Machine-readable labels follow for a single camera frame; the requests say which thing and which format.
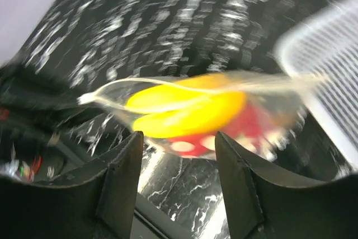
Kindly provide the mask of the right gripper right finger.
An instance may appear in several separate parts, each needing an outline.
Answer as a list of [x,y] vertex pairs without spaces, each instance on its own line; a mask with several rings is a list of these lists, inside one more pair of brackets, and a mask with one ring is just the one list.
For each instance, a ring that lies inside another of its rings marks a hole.
[[357,175],[310,179],[224,133],[216,134],[215,148],[231,238],[357,237]]

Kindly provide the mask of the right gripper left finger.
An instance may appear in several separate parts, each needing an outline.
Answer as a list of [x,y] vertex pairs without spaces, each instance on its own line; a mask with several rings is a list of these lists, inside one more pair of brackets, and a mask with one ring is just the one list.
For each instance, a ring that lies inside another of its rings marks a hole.
[[129,238],[143,133],[49,182],[1,178],[2,238]]

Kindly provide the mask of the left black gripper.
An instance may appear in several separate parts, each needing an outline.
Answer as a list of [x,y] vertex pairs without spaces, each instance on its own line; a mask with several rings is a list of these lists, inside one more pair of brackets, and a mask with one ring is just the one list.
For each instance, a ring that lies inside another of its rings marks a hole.
[[26,183],[72,178],[92,161],[75,134],[92,120],[77,91],[24,67],[1,69],[1,175]]

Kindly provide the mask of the red dragon fruit toy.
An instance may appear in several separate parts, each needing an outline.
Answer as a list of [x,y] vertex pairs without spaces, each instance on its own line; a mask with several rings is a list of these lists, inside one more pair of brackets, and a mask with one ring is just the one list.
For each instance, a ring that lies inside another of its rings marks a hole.
[[[247,150],[258,153],[270,149],[269,139],[281,132],[262,108],[248,103],[221,132],[233,138]],[[215,151],[216,132],[169,138],[171,148],[181,157],[204,157]]]

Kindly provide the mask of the clear dotted zip top bag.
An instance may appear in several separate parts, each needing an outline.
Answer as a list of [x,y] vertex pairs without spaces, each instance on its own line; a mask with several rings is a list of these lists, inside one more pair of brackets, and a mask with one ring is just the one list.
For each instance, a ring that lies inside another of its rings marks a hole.
[[152,147],[182,158],[215,158],[215,135],[225,133],[245,149],[273,161],[290,133],[304,122],[303,97],[325,83],[324,74],[288,77],[248,71],[180,77],[130,77],[80,96]]

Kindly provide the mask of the yellow banana bunch toy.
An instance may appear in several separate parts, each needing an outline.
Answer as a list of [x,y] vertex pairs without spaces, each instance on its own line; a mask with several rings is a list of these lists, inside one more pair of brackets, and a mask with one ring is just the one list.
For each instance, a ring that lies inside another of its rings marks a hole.
[[154,86],[132,95],[126,107],[150,110],[168,107],[136,119],[133,130],[151,138],[173,138],[216,131],[228,124],[246,104],[243,92],[206,95],[168,85]]

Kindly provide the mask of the white plastic basket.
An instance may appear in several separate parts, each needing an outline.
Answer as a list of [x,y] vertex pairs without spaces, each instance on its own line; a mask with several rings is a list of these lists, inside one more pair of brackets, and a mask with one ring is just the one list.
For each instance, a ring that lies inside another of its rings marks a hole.
[[305,105],[357,170],[357,0],[337,0],[277,41],[274,55],[290,77],[325,74]]

